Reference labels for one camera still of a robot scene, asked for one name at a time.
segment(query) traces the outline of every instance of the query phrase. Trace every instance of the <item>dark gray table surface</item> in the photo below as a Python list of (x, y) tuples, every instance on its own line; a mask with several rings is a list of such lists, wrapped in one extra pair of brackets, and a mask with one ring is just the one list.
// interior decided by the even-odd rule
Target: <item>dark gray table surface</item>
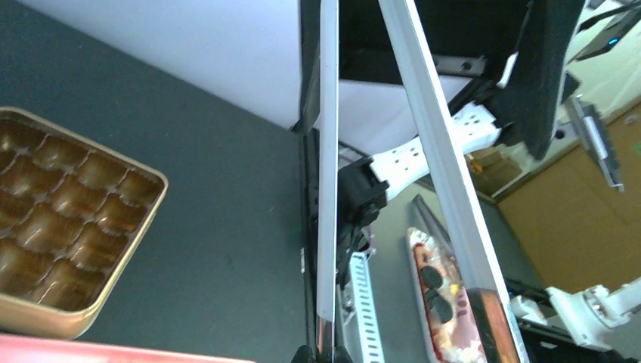
[[(412, 202), (417, 194), (442, 216), (435, 194), (411, 185), (390, 201), (373, 223), (376, 254), (370, 259), (370, 276), (383, 353), (390, 363), (427, 361), (405, 239), (409, 227), (427, 231)], [(482, 200), (480, 203), (503, 276), (540, 286), (537, 272), (498, 209)]]
[(0, 104), (169, 179), (80, 340), (289, 361), (306, 332), (295, 135), (6, 0), (0, 49)]

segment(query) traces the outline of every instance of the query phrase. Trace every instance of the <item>perforated metal strip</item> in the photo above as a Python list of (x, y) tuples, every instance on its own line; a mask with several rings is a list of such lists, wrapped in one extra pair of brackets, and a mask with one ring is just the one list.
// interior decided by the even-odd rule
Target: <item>perforated metal strip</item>
[(370, 268), (365, 253), (354, 253), (349, 263), (355, 318), (358, 323), (358, 335), (361, 341), (363, 363), (384, 363), (379, 324), (376, 319)]

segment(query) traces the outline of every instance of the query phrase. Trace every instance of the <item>black cable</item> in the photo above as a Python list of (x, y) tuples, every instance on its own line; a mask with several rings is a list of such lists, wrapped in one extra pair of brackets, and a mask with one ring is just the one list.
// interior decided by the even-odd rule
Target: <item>black cable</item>
[(363, 240), (363, 231), (361, 231), (360, 228), (354, 228), (351, 230), (351, 242), (350, 242), (350, 250), (352, 253), (354, 251), (358, 250), (358, 245), (361, 244), (361, 241)]
[(637, 7), (640, 7), (640, 6), (641, 6), (641, 0), (637, 0), (635, 2), (631, 2), (628, 5), (623, 5), (620, 8), (612, 9), (610, 11), (606, 11), (606, 12), (601, 13), (599, 15), (595, 15), (595, 16), (591, 17), (590, 19), (585, 20), (583, 23), (581, 23), (581, 25), (579, 26), (579, 32), (582, 32), (582, 31), (584, 31), (586, 29), (591, 28), (592, 26), (594, 26), (594, 24), (598, 23), (599, 21), (601, 21), (603, 19), (615, 16), (615, 15), (620, 14), (620, 13), (624, 13), (624, 12), (629, 11), (629, 10), (633, 10), (634, 8), (637, 8)]

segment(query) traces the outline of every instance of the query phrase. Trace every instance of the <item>red surface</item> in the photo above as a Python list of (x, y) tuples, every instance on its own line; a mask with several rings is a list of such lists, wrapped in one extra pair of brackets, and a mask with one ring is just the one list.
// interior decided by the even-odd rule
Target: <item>red surface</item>
[(252, 363), (159, 350), (0, 334), (1, 363)]

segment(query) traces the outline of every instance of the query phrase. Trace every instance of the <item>brown cardboard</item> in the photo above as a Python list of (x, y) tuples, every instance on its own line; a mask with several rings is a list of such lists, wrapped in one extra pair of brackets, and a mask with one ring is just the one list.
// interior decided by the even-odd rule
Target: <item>brown cardboard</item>
[(625, 192), (577, 147), (499, 202), (546, 286), (611, 290), (641, 275), (641, 104), (608, 126)]
[(473, 151), (470, 154), (472, 155), (474, 162), (484, 168), (491, 164), (498, 163), (503, 159), (500, 151), (495, 147), (487, 147), (482, 150)]
[(504, 159), (499, 154), (499, 161), (483, 168), (481, 172), (470, 171), (474, 189), (483, 194), (492, 195), (521, 174), (518, 163)]

